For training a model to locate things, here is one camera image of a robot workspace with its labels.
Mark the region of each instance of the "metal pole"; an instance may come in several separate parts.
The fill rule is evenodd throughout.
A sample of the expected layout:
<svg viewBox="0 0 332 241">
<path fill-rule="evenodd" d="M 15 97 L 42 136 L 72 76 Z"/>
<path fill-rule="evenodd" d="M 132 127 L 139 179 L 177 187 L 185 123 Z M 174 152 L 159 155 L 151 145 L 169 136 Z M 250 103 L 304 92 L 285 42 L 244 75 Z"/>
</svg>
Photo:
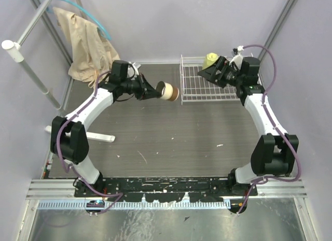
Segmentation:
<svg viewBox="0 0 332 241">
<path fill-rule="evenodd" d="M 82 1 L 81 1 L 81 0 L 75 0 L 75 1 L 77 2 L 77 4 L 78 4 L 79 6 L 82 7 Z M 88 19 L 87 15 L 86 15 L 83 11 L 80 11 L 80 13 L 81 13 L 81 16 L 82 16 L 85 20 Z"/>
<path fill-rule="evenodd" d="M 23 60 L 19 62 L 20 66 L 24 69 L 24 71 L 29 75 L 32 81 L 38 86 L 41 92 L 47 97 L 47 99 L 51 102 L 51 104 L 61 113 L 64 114 L 64 110 L 61 108 L 59 102 L 54 98 L 53 94 L 46 88 L 43 82 L 38 78 L 35 72 L 31 69 L 28 63 Z"/>
<path fill-rule="evenodd" d="M 295 6 L 297 0 L 288 0 L 286 5 L 284 6 L 283 10 L 281 11 L 269 37 L 267 38 L 266 42 L 264 43 L 264 46 L 266 48 L 270 48 L 271 44 L 273 43 L 276 35 L 278 34 L 278 32 L 280 31 L 281 27 L 283 26 L 283 24 L 286 21 L 286 18 L 288 17 L 291 9 Z M 265 50 L 261 50 L 258 58 L 259 60 L 263 60 L 264 56 L 266 54 Z"/>
<path fill-rule="evenodd" d="M 36 23 L 39 20 L 39 18 L 45 12 L 46 8 L 48 7 L 48 5 L 50 4 L 51 1 L 52 0 L 44 0 L 39 5 L 39 7 L 36 9 L 34 17 L 32 18 L 32 20 L 30 21 L 29 25 L 26 27 L 26 29 L 24 30 L 23 34 L 21 35 L 21 37 L 17 41 L 17 43 L 20 46 L 24 43 L 25 39 L 27 38 L 27 36 L 29 35 L 29 33 L 31 32 L 31 30 L 33 29 L 33 27 L 36 25 Z"/>
<path fill-rule="evenodd" d="M 40 1 L 39 0 L 30 0 L 33 7 L 35 9 L 38 8 L 38 6 L 40 5 Z M 43 21 L 43 23 L 45 24 L 46 29 L 48 30 L 48 32 L 50 33 L 51 37 L 53 38 L 53 40 L 55 41 L 55 43 L 58 45 L 60 51 L 62 52 L 64 58 L 66 59 L 68 65 L 70 66 L 72 64 L 72 58 L 69 55 L 64 43 L 62 42 L 58 32 L 56 31 L 56 29 L 54 28 L 50 18 L 48 17 L 47 14 L 43 14 L 41 16 L 41 19 Z"/>
</svg>

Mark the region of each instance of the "gray wood tabletop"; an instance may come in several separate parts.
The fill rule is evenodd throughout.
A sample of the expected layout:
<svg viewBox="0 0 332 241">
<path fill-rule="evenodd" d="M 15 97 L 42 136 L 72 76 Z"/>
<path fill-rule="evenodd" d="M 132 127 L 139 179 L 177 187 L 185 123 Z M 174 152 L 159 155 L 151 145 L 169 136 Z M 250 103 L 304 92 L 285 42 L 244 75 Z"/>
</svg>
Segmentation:
<svg viewBox="0 0 332 241">
<path fill-rule="evenodd" d="M 177 64 L 142 65 L 155 86 L 163 80 L 178 87 Z M 74 81 L 68 111 L 90 94 Z M 258 141 L 254 122 L 236 102 L 168 102 L 158 99 L 115 102 L 102 112 L 90 132 L 115 135 L 113 143 L 89 141 L 89 156 L 104 176 L 226 176 L 250 161 Z M 54 156 L 51 178 L 66 174 Z"/>
</svg>

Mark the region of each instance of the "white wire basket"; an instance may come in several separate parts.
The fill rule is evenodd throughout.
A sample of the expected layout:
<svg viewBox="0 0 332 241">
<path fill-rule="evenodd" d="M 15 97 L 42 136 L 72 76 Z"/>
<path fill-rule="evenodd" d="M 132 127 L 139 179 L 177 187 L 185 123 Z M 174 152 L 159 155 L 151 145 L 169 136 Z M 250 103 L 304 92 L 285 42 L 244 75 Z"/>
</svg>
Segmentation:
<svg viewBox="0 0 332 241">
<path fill-rule="evenodd" d="M 180 63 L 181 105 L 183 102 L 237 101 L 235 87 L 216 86 L 197 72 L 202 69 L 204 57 L 183 57 Z"/>
</svg>

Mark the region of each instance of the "brown tape roll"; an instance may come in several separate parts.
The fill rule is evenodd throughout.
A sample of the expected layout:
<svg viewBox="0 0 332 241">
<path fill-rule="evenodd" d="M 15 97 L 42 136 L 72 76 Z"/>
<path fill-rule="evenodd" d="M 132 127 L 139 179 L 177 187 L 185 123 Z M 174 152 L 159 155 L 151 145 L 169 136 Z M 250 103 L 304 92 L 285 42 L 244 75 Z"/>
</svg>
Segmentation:
<svg viewBox="0 0 332 241">
<path fill-rule="evenodd" d="M 156 86 L 156 91 L 161 93 L 162 100 L 175 101 L 179 95 L 179 89 L 163 81 Z"/>
</svg>

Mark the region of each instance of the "blue hanger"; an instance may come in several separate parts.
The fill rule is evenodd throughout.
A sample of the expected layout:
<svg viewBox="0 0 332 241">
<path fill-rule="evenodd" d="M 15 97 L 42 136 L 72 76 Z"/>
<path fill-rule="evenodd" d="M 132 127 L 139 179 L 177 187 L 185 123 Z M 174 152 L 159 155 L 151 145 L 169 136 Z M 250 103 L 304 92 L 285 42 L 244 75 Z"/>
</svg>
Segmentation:
<svg viewBox="0 0 332 241">
<path fill-rule="evenodd" d="M 89 12 L 87 12 L 84 8 L 82 8 L 81 6 L 79 6 L 77 3 L 75 2 L 72 2 L 70 0 L 60 0 L 60 1 L 64 1 L 66 3 L 69 3 L 73 6 L 75 6 L 76 8 L 78 8 L 79 10 L 83 11 L 88 17 L 90 17 L 94 22 L 95 24 L 98 25 L 98 29 L 101 31 L 101 35 L 106 38 L 107 40 L 111 40 L 111 37 L 109 35 L 109 33 L 107 32 L 107 30 L 104 28 L 104 26 L 92 15 L 90 14 Z"/>
</svg>

